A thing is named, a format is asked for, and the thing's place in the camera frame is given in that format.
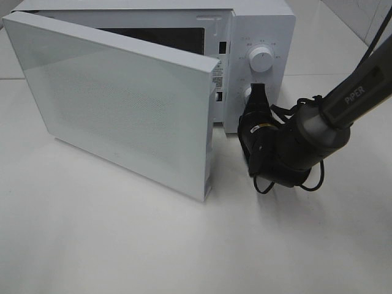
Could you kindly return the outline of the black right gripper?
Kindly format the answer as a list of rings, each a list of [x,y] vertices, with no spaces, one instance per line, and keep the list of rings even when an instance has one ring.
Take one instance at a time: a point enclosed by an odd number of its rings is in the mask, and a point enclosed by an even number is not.
[[[240,116],[238,138],[241,144],[268,144],[282,124],[273,117],[264,83],[251,83],[247,106]]]

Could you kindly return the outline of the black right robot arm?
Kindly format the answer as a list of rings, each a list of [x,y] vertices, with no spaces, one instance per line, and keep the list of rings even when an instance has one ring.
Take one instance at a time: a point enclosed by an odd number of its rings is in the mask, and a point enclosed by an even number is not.
[[[390,38],[327,96],[300,98],[291,109],[270,105],[265,85],[251,84],[238,124],[249,176],[302,187],[313,166],[347,144],[351,125],[390,95]]]

